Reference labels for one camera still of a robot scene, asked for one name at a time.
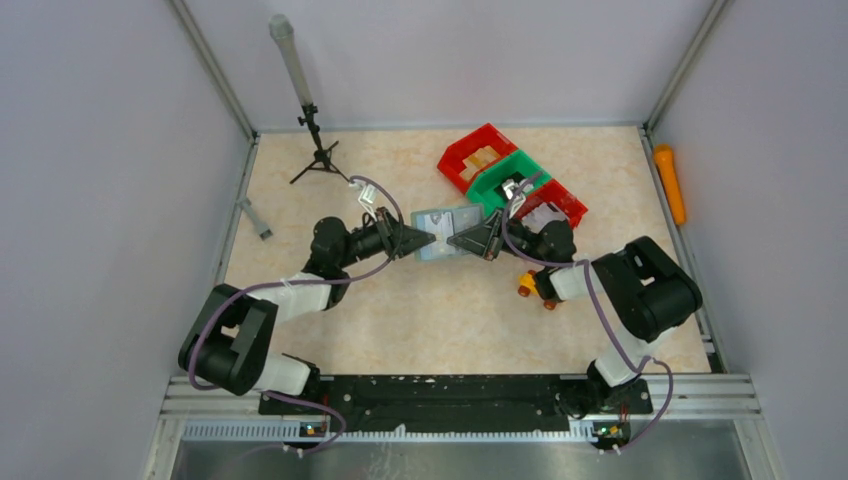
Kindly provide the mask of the green card holder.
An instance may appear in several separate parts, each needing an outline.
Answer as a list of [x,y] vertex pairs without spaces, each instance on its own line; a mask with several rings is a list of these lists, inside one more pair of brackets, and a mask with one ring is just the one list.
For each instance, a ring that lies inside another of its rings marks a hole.
[[435,241],[415,252],[419,262],[432,262],[468,255],[468,252],[447,243],[457,233],[483,221],[481,204],[420,210],[412,213],[413,227],[433,234]]

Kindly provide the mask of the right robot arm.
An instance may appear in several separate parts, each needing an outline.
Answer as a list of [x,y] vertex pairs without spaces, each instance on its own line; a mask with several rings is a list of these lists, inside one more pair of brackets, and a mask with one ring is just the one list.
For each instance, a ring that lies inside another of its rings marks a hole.
[[547,308],[581,297],[592,301],[610,346],[590,363],[575,394],[584,410],[600,407],[632,384],[657,346],[703,305],[694,280],[648,236],[577,261],[568,221],[552,220],[534,232],[498,209],[447,242],[488,261],[506,251],[539,265],[530,288]]

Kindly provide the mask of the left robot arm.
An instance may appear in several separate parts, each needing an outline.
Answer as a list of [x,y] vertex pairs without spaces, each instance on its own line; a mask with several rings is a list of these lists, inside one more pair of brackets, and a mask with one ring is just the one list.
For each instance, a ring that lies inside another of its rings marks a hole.
[[335,307],[354,282],[346,269],[377,254],[403,258],[432,243],[432,233],[406,225],[385,208],[348,229],[337,217],[313,228],[310,256],[289,279],[238,289],[215,286],[178,353],[179,366],[199,390],[234,395],[270,390],[301,396],[316,381],[314,364],[270,350],[275,327],[307,313]]

